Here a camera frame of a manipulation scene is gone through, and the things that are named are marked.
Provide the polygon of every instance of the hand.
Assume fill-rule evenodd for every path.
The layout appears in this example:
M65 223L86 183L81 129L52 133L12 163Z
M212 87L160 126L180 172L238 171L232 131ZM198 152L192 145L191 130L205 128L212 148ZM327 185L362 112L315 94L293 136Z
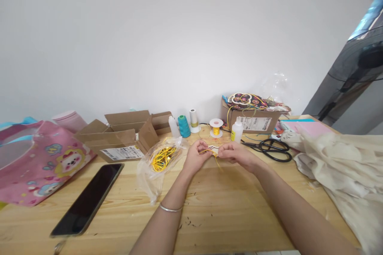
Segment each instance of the hand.
M255 173L257 165L265 164L259 157L235 141L222 145L218 149L218 156L223 159L228 159L231 163L238 162L240 166L251 173Z
M193 145L189 148L188 155L186 156L186 160L184 163L183 171L195 175L197 171L199 171L205 161L209 157L212 156L213 152L206 151L201 153L201 151L209 149L207 143L203 140L197 140Z

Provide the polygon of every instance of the white tag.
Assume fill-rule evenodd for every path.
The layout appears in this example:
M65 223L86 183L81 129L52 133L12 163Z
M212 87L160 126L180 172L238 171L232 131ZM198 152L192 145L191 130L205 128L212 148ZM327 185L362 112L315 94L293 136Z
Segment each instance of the white tag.
M142 151L135 145L119 147L115 149L102 149L101 151L109 156L112 160L136 159L144 156Z
M214 145L211 145L209 146L209 149L211 149L212 151L214 151L216 154L218 154L218 147L214 146Z
M266 131L270 125L271 118L245 118L240 117L244 130Z

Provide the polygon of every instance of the clear plastic bag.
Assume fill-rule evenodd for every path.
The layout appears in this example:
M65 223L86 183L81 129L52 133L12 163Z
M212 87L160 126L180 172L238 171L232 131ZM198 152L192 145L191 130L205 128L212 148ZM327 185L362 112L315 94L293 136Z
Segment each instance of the clear plastic bag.
M162 150L175 147L169 163L161 171L156 171L152 165L156 155ZM189 143L182 137L167 137L153 146L137 165L137 185L145 191L150 198L150 203L154 205L158 196L162 192L162 183L164 182L165 174L173 168L174 165L184 154L184 151L189 148Z
M262 84L261 96L266 99L269 105L275 106L277 103L284 103L288 89L289 85L286 76L277 72L265 78Z

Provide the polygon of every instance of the black fan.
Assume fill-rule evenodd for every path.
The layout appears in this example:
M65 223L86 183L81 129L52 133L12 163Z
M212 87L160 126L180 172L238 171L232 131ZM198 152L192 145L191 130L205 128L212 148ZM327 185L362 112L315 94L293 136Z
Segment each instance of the black fan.
M383 79L383 26L369 30L349 40L328 75L344 82L338 95L319 113L322 121L337 101L355 84Z

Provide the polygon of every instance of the wooden table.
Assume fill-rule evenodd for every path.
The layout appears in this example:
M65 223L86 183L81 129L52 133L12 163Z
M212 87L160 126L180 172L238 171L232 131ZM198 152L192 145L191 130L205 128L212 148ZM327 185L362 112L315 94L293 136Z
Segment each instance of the wooden table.
M209 128L200 134L208 145L219 146L209 136ZM188 141L199 139L192 134ZM229 141L224 132L221 143ZM251 138L267 136L246 134ZM338 229L354 246L358 240L347 226L322 187L313 188L300 173L294 161L279 163L253 151L316 210ZM170 189L180 172L185 157L166 175L162 196ZM273 251L295 249L278 217L273 212L258 180L238 164L212 157L194 177L185 200L182 227L178 232L175 253L232 253L241 251ZM158 206L151 206L147 195L136 184L137 161L125 167L97 212L89 228L79 237L70 237L60 253L65 254L127 254ZM97 157L79 171L67 184L39 205L27 208L7 205L0 211L0 253L52 254L63 239L49 238L57 222L102 165Z

